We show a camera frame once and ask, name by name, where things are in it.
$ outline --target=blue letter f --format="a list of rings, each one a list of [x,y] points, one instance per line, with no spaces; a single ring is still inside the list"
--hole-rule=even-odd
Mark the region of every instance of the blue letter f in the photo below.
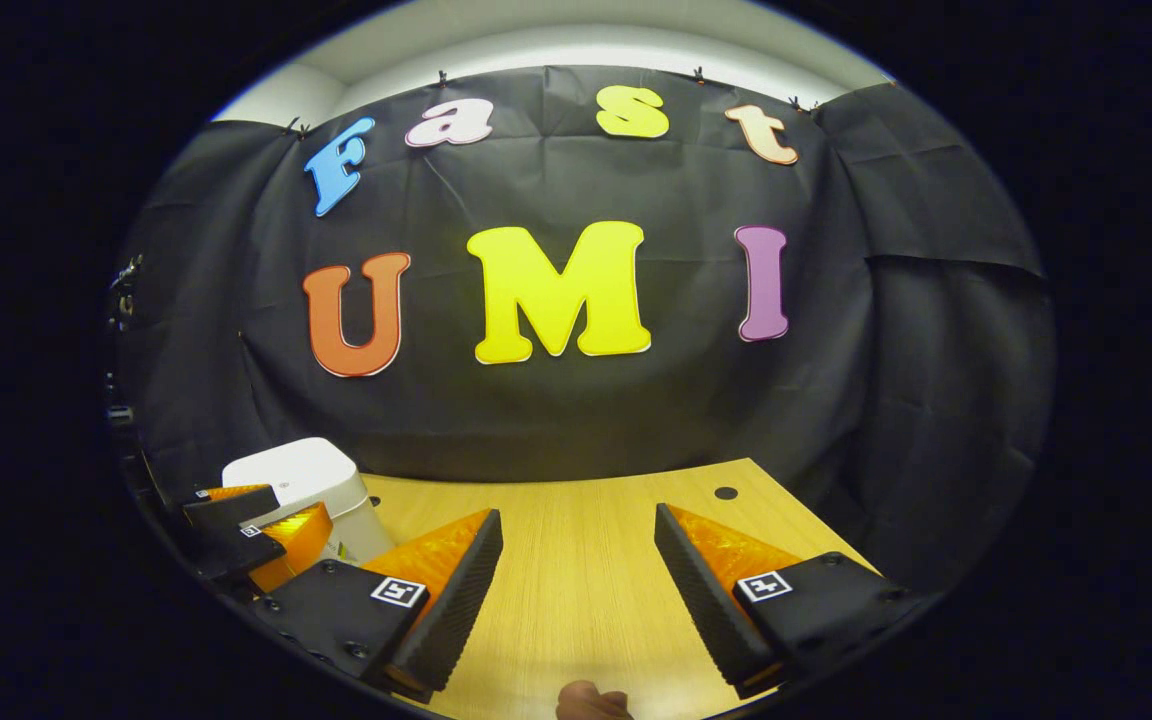
[[[362,164],[366,150],[358,136],[372,127],[376,127],[376,120],[362,118],[305,164],[305,172],[314,174],[314,185],[319,188],[319,205],[314,209],[317,217],[328,214],[328,210],[334,209],[358,184],[358,173],[346,172],[344,167],[349,164],[357,168]]]

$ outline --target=white box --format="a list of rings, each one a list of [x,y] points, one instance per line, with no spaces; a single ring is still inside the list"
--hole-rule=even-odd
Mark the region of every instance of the white box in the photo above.
[[[332,538],[324,559],[362,564],[394,547],[367,497],[358,467],[324,438],[298,439],[234,460],[220,472],[223,487],[271,486],[279,509],[248,520],[265,525],[325,502]]]

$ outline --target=letter i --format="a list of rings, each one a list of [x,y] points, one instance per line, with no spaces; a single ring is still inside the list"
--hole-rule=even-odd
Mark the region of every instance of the letter i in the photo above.
[[[749,302],[740,338],[745,342],[781,338],[790,328],[781,311],[781,250],[785,233],[764,225],[736,228],[736,242],[745,249]]]

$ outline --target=black fabric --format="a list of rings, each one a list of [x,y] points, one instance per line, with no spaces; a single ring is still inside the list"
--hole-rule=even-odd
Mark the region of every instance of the black fabric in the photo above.
[[[609,137],[608,85],[664,98],[662,138]],[[472,145],[411,149],[430,106],[494,103]],[[791,167],[723,111],[786,123]],[[314,217],[306,160],[358,118],[361,182]],[[483,268],[465,242],[517,225],[561,270],[586,225],[643,228],[652,348],[536,346],[482,365]],[[742,342],[741,225],[785,232],[782,338]],[[371,338],[361,264],[412,258],[402,347],[338,378],[308,344],[308,273],[347,265],[347,338]],[[134,228],[145,255],[120,379],[156,475],[214,487],[229,461],[309,435],[374,473],[456,480],[609,477],[751,457],[909,588],[955,582],[1018,500],[1046,424],[1052,321],[1032,241],[968,143],[901,88],[797,113],[740,88],[630,68],[529,68],[417,88],[311,129],[211,123]],[[585,327],[584,314],[573,335]]]

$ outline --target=yellow letter m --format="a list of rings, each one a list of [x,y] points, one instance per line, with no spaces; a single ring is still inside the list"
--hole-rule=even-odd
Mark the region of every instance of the yellow letter m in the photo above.
[[[483,262],[486,336],[473,349],[479,363],[521,363],[531,341],[518,333],[518,306],[550,355],[562,355],[585,311],[576,346],[585,355],[627,355],[652,346],[639,320],[634,256],[643,242],[635,223],[591,223],[561,274],[524,228],[475,234],[470,255]]]

